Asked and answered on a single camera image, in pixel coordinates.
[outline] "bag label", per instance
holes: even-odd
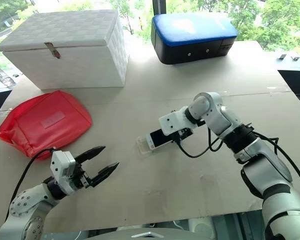
[[[47,119],[41,121],[42,126],[46,129],[53,124],[56,124],[60,120],[64,119],[66,115],[62,111],[57,111],[56,113],[52,114]]]

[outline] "red pouch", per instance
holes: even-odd
[[[58,90],[13,109],[0,126],[0,139],[31,158],[42,149],[73,142],[91,125],[87,110],[71,94]],[[38,159],[49,156],[47,151]]]

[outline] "robotic arm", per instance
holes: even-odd
[[[24,190],[12,200],[8,218],[0,228],[0,240],[39,240],[47,214],[61,199],[83,187],[97,186],[116,169],[118,162],[105,167],[92,179],[82,169],[84,161],[104,148],[92,148],[75,158],[69,151],[54,151],[50,165],[54,177]]]
[[[252,127],[244,125],[223,105],[220,95],[200,93],[188,107],[159,119],[166,136],[195,129],[203,121],[243,165],[241,177],[250,192],[263,199],[266,240],[300,240],[300,193],[292,185],[290,171]],[[16,196],[0,228],[0,240],[39,240],[45,217],[59,200],[83,187],[95,187],[118,166],[119,163],[109,165],[92,179],[83,171],[82,163],[104,148],[93,148],[75,158],[70,152],[53,152],[50,168],[54,177]]]
[[[267,240],[300,240],[300,193],[292,185],[287,166],[244,125],[215,92],[198,94],[192,104],[159,118],[168,136],[194,129],[205,121],[243,165],[241,177],[250,192],[263,199],[262,215]]]

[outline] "metal clasp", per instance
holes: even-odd
[[[54,45],[51,42],[45,42],[44,44],[51,51],[52,56],[56,57],[57,59],[60,59],[60,57],[61,57],[60,53],[58,52],[58,50],[54,47]]]

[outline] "white storage box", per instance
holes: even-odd
[[[0,51],[40,89],[125,84],[128,55],[117,10],[34,14]]]

